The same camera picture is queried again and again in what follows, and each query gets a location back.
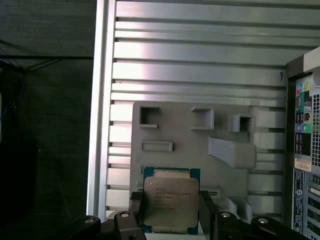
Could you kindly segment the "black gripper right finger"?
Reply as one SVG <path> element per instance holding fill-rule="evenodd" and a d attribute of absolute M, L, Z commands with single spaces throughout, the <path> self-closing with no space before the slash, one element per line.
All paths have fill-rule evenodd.
<path fill-rule="evenodd" d="M 200 191 L 199 196 L 199 223 L 207 240 L 293 239 L 293 230 L 273 218 L 258 216 L 246 223 L 231 212 L 220 211 L 207 191 Z"/>

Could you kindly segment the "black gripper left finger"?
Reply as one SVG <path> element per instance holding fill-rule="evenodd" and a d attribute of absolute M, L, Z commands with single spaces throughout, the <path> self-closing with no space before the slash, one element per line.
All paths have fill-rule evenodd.
<path fill-rule="evenodd" d="M 133 192 L 128 210 L 117 212 L 102 222 L 99 217 L 86 215 L 75 220 L 75 240 L 145 240 L 142 229 L 145 213 L 143 192 Z"/>

